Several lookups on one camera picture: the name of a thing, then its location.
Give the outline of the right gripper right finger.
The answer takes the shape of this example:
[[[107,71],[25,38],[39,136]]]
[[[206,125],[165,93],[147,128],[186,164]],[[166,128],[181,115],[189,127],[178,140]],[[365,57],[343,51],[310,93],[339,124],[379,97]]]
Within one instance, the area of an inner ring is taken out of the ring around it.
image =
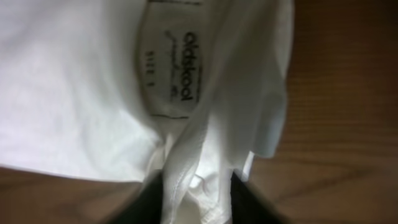
[[[276,209],[264,203],[233,172],[231,176],[231,217],[232,224],[288,224]]]

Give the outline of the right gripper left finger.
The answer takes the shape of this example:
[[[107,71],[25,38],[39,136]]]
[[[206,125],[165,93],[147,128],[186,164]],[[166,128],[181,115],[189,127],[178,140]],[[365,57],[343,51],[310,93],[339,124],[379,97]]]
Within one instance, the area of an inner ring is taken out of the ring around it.
[[[159,172],[108,224],[161,224],[163,190],[162,173]]]

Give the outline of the white Mr Robot t-shirt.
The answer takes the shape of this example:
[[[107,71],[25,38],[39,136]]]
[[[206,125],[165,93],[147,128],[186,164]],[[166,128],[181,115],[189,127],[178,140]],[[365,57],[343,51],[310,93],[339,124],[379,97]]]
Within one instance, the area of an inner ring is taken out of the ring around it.
[[[158,171],[162,223],[226,223],[279,143],[293,32],[293,1],[2,1],[1,165]]]

